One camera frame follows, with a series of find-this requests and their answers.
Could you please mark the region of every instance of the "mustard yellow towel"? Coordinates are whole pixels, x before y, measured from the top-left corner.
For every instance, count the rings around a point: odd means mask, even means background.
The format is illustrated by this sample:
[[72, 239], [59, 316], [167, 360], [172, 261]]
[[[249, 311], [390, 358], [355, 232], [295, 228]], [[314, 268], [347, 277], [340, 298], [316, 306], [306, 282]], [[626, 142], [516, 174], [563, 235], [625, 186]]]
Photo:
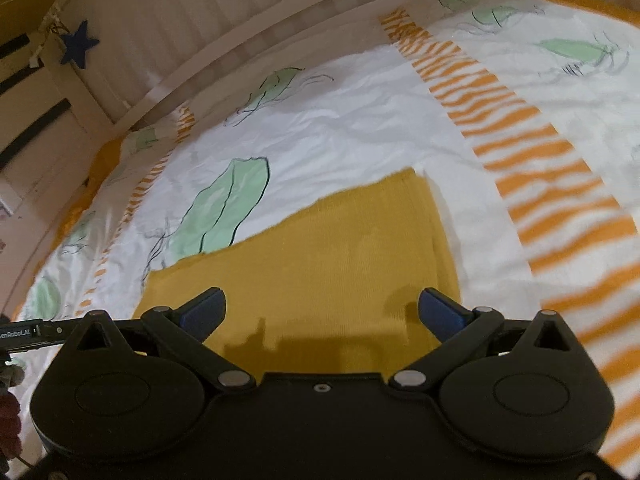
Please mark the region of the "mustard yellow towel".
[[438, 345], [418, 320], [420, 291], [460, 296], [438, 211], [414, 170], [152, 272], [136, 317], [210, 286], [225, 291], [226, 319], [206, 345], [258, 379], [266, 371], [389, 376]]

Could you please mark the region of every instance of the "star ornament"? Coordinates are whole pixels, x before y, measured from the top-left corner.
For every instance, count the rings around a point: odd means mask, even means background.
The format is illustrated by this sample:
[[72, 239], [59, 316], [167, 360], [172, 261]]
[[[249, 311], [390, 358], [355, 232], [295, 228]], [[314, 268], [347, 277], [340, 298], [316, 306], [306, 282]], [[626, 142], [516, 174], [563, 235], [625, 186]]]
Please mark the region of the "star ornament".
[[87, 21], [80, 23], [78, 30], [74, 34], [62, 34], [60, 38], [65, 42], [66, 52], [60, 60], [60, 65], [64, 65], [73, 60], [78, 68], [84, 70], [86, 66], [86, 51], [100, 43], [99, 40], [86, 36]]

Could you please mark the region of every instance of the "bed sheet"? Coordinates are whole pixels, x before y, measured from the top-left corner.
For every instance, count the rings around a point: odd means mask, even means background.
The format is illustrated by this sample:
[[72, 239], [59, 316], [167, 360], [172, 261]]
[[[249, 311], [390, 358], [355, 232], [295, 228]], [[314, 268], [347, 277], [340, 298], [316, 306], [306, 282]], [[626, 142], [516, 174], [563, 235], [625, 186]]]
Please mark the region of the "bed sheet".
[[[618, 408], [602, 453], [632, 476], [639, 45], [628, 23], [548, 0], [421, 0], [263, 56], [177, 124], [127, 137], [20, 318], [130, 317], [153, 270], [414, 168], [438, 203], [463, 303], [517, 319], [555, 308], [580, 335]], [[211, 216], [224, 221], [212, 229]], [[23, 405], [54, 354], [20, 357]]]

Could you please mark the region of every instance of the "orange and white striped pattern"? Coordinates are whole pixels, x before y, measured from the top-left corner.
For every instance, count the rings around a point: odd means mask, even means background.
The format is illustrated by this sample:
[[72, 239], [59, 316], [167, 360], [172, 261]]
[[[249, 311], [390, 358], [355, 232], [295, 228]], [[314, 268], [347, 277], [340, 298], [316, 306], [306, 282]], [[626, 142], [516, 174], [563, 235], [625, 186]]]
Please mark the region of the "orange and white striped pattern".
[[[617, 385], [640, 372], [640, 340], [625, 336], [640, 331], [640, 303], [630, 290], [640, 285], [632, 216], [540, 110], [478, 60], [453, 41], [436, 40], [404, 9], [380, 23], [494, 176], [534, 280], [562, 290], [563, 277], [580, 273], [583, 280], [584, 269], [592, 269], [587, 290], [545, 296], [543, 307], [595, 320], [578, 337], [592, 357], [601, 356], [594, 361], [615, 394]], [[598, 345], [610, 351], [598, 352]], [[640, 394], [620, 400], [610, 436], [640, 423]], [[640, 449], [637, 433], [605, 449], [604, 458], [621, 466]]]
[[82, 316], [85, 310], [91, 307], [93, 303], [92, 297], [98, 289], [98, 285], [102, 281], [104, 275], [107, 273], [106, 265], [109, 261], [109, 256], [113, 245], [116, 243], [123, 230], [126, 228], [126, 225], [131, 222], [133, 215], [140, 208], [140, 205], [145, 199], [146, 194], [153, 186], [154, 182], [164, 171], [164, 168], [169, 162], [171, 154], [174, 152], [178, 145], [183, 143], [189, 137], [190, 130], [191, 128], [193, 128], [196, 119], [188, 107], [181, 108], [179, 113], [180, 117], [177, 121], [178, 131], [174, 146], [167, 152], [167, 154], [163, 158], [156, 162], [153, 168], [151, 168], [151, 170], [145, 175], [145, 177], [140, 180], [138, 185], [133, 190], [133, 193], [129, 198], [129, 203], [127, 203], [127, 207], [124, 210], [124, 214], [122, 215], [120, 222], [118, 223], [116, 231], [111, 237], [111, 240], [108, 243], [107, 247], [102, 251], [102, 257], [98, 261], [98, 267], [94, 272], [94, 285], [84, 292], [84, 299], [80, 302], [78, 309], [76, 310], [76, 316]]

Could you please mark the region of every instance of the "triangular cutout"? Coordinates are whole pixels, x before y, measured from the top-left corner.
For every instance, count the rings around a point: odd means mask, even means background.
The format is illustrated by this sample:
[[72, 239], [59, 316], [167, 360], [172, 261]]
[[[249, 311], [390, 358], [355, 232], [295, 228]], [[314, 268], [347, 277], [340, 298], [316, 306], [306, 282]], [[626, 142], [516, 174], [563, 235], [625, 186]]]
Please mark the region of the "triangular cutout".
[[536, 341], [538, 348], [549, 348], [551, 350], [569, 351], [569, 345], [564, 341], [562, 334], [553, 321], [546, 321], [540, 331]]
[[78, 345], [78, 350], [95, 350], [109, 346], [102, 327], [98, 323], [93, 323], [84, 334], [82, 341]]

